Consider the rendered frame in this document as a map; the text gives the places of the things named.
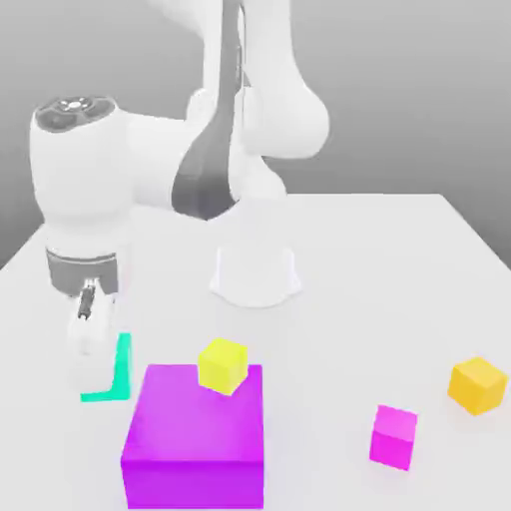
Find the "small magenta cube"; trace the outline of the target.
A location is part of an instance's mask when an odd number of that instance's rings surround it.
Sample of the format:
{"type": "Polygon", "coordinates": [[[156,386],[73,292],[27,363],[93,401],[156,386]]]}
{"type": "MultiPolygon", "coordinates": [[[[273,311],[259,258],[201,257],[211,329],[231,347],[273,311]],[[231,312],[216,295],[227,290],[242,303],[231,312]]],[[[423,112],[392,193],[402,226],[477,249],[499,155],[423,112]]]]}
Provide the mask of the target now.
{"type": "Polygon", "coordinates": [[[373,422],[369,459],[408,471],[411,463],[418,415],[378,405],[373,422]]]}

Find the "small yellow cube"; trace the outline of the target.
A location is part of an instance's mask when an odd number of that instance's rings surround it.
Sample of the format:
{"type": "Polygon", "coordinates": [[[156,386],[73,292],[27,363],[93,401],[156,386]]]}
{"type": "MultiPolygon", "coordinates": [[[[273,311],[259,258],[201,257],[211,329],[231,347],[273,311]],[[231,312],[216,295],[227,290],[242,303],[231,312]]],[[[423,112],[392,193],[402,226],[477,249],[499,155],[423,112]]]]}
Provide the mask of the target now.
{"type": "Polygon", "coordinates": [[[247,378],[248,348],[224,338],[214,339],[199,355],[199,385],[231,396],[247,378]]]}

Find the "small teal cube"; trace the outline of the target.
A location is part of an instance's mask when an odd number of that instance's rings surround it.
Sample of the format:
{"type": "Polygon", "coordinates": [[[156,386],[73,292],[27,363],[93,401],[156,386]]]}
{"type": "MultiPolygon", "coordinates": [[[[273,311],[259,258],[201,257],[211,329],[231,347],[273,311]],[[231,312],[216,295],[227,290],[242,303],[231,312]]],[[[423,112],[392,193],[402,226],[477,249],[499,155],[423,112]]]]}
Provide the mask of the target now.
{"type": "Polygon", "coordinates": [[[119,334],[114,365],[114,377],[109,390],[82,393],[82,402],[123,401],[131,398],[132,386],[132,337],[127,332],[119,334]]]}

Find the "large purple box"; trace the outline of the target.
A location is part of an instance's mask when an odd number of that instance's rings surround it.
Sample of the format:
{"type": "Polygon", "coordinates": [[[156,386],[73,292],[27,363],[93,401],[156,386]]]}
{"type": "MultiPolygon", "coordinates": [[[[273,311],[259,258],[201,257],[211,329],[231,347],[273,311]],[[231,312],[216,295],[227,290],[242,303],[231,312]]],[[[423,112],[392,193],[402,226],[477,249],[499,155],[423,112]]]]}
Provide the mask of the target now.
{"type": "Polygon", "coordinates": [[[260,509],[262,368],[231,396],[192,364],[147,367],[121,456],[131,509],[260,509]]]}

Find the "small orange cube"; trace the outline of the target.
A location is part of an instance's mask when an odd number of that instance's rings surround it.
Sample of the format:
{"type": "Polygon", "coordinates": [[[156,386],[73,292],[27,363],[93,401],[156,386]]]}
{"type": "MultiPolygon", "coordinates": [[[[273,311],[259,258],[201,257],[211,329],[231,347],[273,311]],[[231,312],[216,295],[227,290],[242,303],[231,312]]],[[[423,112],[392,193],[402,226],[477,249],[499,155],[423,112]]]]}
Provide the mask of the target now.
{"type": "Polygon", "coordinates": [[[476,416],[498,407],[509,376],[482,357],[454,365],[447,394],[476,416]]]}

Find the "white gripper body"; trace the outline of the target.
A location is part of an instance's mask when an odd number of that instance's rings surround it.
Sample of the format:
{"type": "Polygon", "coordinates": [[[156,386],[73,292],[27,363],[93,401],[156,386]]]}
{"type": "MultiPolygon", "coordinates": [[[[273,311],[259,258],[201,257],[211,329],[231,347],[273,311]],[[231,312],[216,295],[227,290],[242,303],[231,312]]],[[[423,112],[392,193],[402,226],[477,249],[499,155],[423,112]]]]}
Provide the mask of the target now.
{"type": "Polygon", "coordinates": [[[78,392],[103,392],[114,378],[117,333],[113,327],[114,304],[96,297],[88,319],[78,317],[80,299],[71,301],[66,330],[67,365],[72,387],[78,392]]]}

